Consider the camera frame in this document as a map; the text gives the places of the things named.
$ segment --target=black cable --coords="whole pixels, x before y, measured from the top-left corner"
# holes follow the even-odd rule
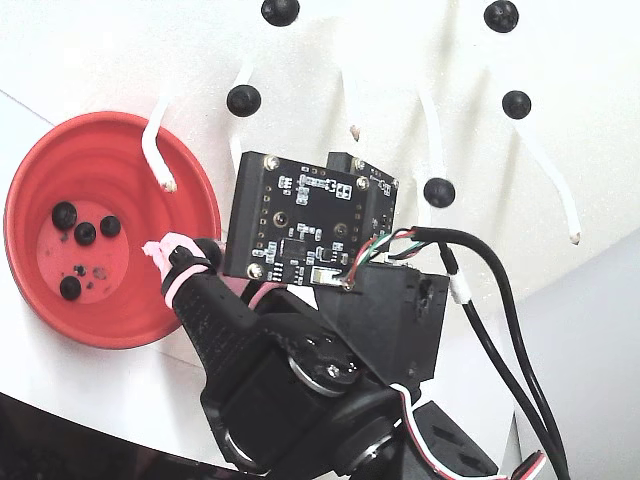
[[[540,443],[542,444],[543,448],[547,452],[549,461],[551,462],[551,465],[553,466],[553,470],[556,472],[558,479],[569,480],[570,477],[569,477],[569,472],[567,470],[567,466],[565,465],[562,459],[562,456],[560,455],[560,452],[556,448],[556,445],[554,444],[553,439],[551,438],[551,435],[545,428],[545,425],[542,422],[542,419],[540,418],[537,410],[531,403],[531,400],[529,400],[529,397],[527,396],[526,392],[522,389],[522,387],[516,380],[516,377],[513,376],[513,374],[511,373],[511,370],[509,370],[509,367],[507,367],[507,364],[504,363],[504,360],[502,359],[502,357],[500,356],[500,353],[496,349],[496,346],[491,340],[489,333],[484,328],[484,324],[482,323],[482,320],[480,319],[480,316],[478,315],[478,312],[476,311],[475,306],[473,305],[473,302],[469,301],[469,303],[466,305],[463,305],[462,308],[464,309],[464,312],[467,314],[467,318],[469,319],[471,328],[473,328],[473,331],[476,333],[476,336],[478,337],[478,340],[480,340],[480,343],[482,344],[484,351],[487,353],[487,356],[491,360],[491,363],[498,371],[498,374],[500,374],[500,377],[502,378],[504,383],[507,385],[507,388],[509,389],[509,391],[511,391],[513,397],[516,399],[516,401],[518,402],[518,405],[520,405],[520,408],[522,408],[522,411],[524,412],[527,419],[529,420],[529,423],[533,427],[533,430],[536,432],[536,435],[540,440]]]
[[[486,243],[469,233],[444,228],[413,227],[412,230],[415,231],[413,239],[416,241],[453,243],[467,247],[478,254],[491,269],[500,289],[500,295],[502,297],[502,303],[507,318],[507,325],[509,327],[509,334],[516,353],[516,358],[518,359],[518,364],[520,365],[527,385],[531,390],[531,395],[540,409],[542,419],[549,431],[553,443],[557,447],[563,463],[566,466],[566,453],[560,436],[560,431],[527,355],[524,340],[522,338],[522,331],[520,330],[520,324],[518,321],[518,312],[513,299],[511,284],[509,283],[509,277],[507,276],[507,272],[502,265],[502,262]]]

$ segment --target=white wall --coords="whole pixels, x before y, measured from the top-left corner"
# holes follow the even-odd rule
[[[519,305],[574,479],[640,477],[639,279],[635,231]],[[524,415],[517,418],[526,456],[537,442]],[[541,478],[555,476],[547,468]]]

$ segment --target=bowl rim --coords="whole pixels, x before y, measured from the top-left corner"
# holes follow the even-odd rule
[[[40,138],[33,147],[31,147],[27,155],[18,166],[13,180],[11,181],[4,209],[4,243],[7,260],[9,262],[9,268],[11,270],[11,274],[13,275],[14,281],[18,286],[18,289],[20,290],[20,293],[22,294],[24,300],[29,304],[29,306],[38,315],[38,317],[40,317],[40,319],[42,319],[56,331],[80,343],[106,349],[125,349],[140,347],[160,340],[161,338],[177,330],[178,327],[180,327],[180,321],[176,319],[173,324],[168,324],[163,327],[157,327],[156,329],[149,330],[139,335],[114,338],[77,330],[73,327],[70,327],[68,324],[66,324],[64,321],[59,320],[58,318],[49,318],[44,302],[41,302],[38,299],[37,294],[33,292],[29,287],[29,282],[27,281],[28,279],[26,278],[24,271],[20,268],[18,261],[16,260],[20,257],[20,254],[17,251],[17,240],[13,228],[13,222],[9,221],[9,218],[12,218],[13,212],[17,208],[16,204],[18,201],[18,192],[20,191],[23,179],[33,163],[38,160],[41,152],[45,150],[51,142],[55,141],[58,137],[65,135],[71,130],[83,127],[87,124],[105,121],[131,124],[142,129],[144,129],[148,123],[147,119],[138,115],[134,115],[132,113],[103,111],[79,115],[77,117],[66,120],[65,122],[57,126],[54,126],[49,132],[47,132],[42,138]],[[168,142],[172,146],[172,148],[174,148],[181,155],[181,157],[183,157],[189,163],[189,165],[193,169],[194,174],[199,178],[200,183],[202,183],[205,187],[203,193],[208,197],[207,207],[209,209],[209,214],[213,219],[213,235],[214,237],[219,238],[221,233],[220,211],[218,209],[218,203],[213,191],[213,187],[211,186],[211,182],[209,181],[206,172],[202,168],[202,165],[200,165],[200,162],[198,162],[196,157],[186,147],[186,145],[167,129],[161,127],[158,131],[158,137]]]

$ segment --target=screw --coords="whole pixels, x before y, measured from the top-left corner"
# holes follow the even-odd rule
[[[247,275],[249,275],[249,278],[257,280],[259,278],[262,278],[263,274],[264,274],[264,271],[262,267],[257,263],[252,263],[247,267]]]
[[[340,375],[340,369],[335,365],[329,365],[327,367],[327,373],[331,378],[338,378],[338,376]]]
[[[356,180],[356,186],[359,190],[368,190],[369,189],[369,179],[367,177],[360,177]]]
[[[353,164],[356,167],[356,170],[364,170],[364,160],[361,158],[355,157],[353,159]]]
[[[280,166],[280,159],[275,155],[265,155],[264,156],[264,168],[269,170],[270,172],[275,170]]]

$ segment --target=white tape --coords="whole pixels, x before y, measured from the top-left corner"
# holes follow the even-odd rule
[[[449,280],[449,288],[451,289],[453,301],[458,305],[466,305],[469,303],[471,301],[471,289],[462,270],[458,270],[458,273],[455,275],[449,275]]]

